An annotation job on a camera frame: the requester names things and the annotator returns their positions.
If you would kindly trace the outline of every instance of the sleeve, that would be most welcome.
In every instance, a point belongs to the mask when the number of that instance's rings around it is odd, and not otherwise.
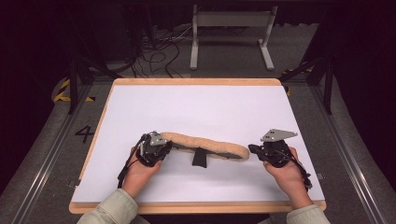
[[[136,217],[137,204],[123,189],[117,189],[94,210],[84,214],[78,224],[84,223],[130,223]]]
[[[323,211],[315,204],[288,213],[288,224],[330,224]]]

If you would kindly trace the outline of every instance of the human hand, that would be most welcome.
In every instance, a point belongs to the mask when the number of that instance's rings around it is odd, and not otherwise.
[[[129,167],[128,173],[125,176],[125,181],[121,187],[131,195],[132,198],[137,196],[140,190],[150,181],[151,177],[161,168],[161,161],[158,161],[153,167],[145,166],[140,161],[137,161],[135,154],[138,153],[138,151],[139,150],[134,153],[129,161],[129,164],[132,165]]]
[[[289,147],[291,154],[298,160],[297,151]],[[272,175],[279,187],[289,196],[291,207],[298,209],[313,204],[306,193],[303,176],[294,162],[289,161],[284,167],[276,168],[268,161],[264,163],[265,170]]]

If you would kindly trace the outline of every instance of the gray floor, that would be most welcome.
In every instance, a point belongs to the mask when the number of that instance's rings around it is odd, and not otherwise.
[[[276,67],[275,71],[265,69],[257,45],[257,39],[262,35],[259,29],[247,29],[240,35],[222,30],[204,32],[200,37],[199,68],[196,71],[189,69],[191,41],[185,39],[178,42],[180,53],[169,68],[176,71],[172,72],[174,77],[179,76],[177,73],[183,77],[279,77],[285,69],[298,65],[316,28],[315,25],[300,25],[273,29],[268,48]],[[155,51],[146,54],[147,58],[153,53]],[[177,54],[177,49],[170,46],[163,50],[163,53],[166,60],[153,63],[153,70],[163,68]],[[160,61],[161,57],[160,54],[156,54],[152,59]],[[167,77],[164,69],[151,74],[149,64],[143,60],[139,62],[141,66],[136,64],[134,67],[140,76],[147,74],[150,77]],[[131,70],[122,74],[127,77],[134,76]],[[303,80],[304,75],[301,75],[286,84],[290,87],[290,104],[312,162],[316,171],[326,177],[320,180],[326,197],[326,216],[331,223],[396,223],[396,215],[393,212],[396,207],[396,194],[363,144],[347,113],[336,81],[332,93],[333,115],[328,116],[323,113],[322,105],[318,101],[322,85],[317,88],[308,87]],[[43,188],[33,194],[36,198],[32,200],[31,206],[28,206],[31,209],[26,210],[26,214],[19,212],[17,220],[21,220],[20,223],[77,222],[80,215],[72,215],[68,211],[74,190],[67,185],[70,181],[78,179],[92,137],[90,136],[86,143],[82,143],[83,136],[77,136],[75,133],[86,125],[92,126],[92,131],[95,130],[110,86],[110,81],[105,77],[99,77],[89,89],[81,87],[88,96],[96,97],[96,101],[82,103],[77,114],[73,116],[67,115],[69,103],[55,104],[42,133],[1,195],[0,223],[11,223],[17,215],[25,196],[31,192],[30,187],[37,173],[43,171],[43,163],[49,160],[48,155],[52,155],[50,159],[53,166],[47,170],[49,175],[41,178],[43,184],[40,186]],[[57,139],[66,121],[71,123],[71,126],[67,127],[69,132],[64,139]],[[55,147],[59,148],[58,154],[52,153]],[[355,176],[350,172],[343,150],[350,152],[353,161],[359,165],[361,176],[369,187],[368,192],[373,196],[369,201],[374,203],[367,205],[357,190],[359,182],[354,180]],[[276,223],[285,223],[285,215],[273,214],[272,218]]]

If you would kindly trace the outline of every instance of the beige foam roll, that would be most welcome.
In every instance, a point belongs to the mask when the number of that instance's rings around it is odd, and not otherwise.
[[[181,133],[161,133],[163,139],[173,142],[173,149],[194,152],[194,148],[207,150],[207,156],[231,161],[245,161],[249,157],[246,147],[228,142],[217,142],[207,138],[192,137]]]

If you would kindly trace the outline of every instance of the white board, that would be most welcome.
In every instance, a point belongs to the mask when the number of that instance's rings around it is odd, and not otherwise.
[[[115,85],[72,203],[99,203],[112,193],[131,147],[143,133],[182,133],[248,147],[260,145],[270,129],[299,134],[286,143],[297,149],[311,174],[311,199],[324,200],[282,86]],[[289,200],[255,154],[243,162],[207,158],[207,168],[192,166],[192,158],[191,153],[172,150],[137,202]]]

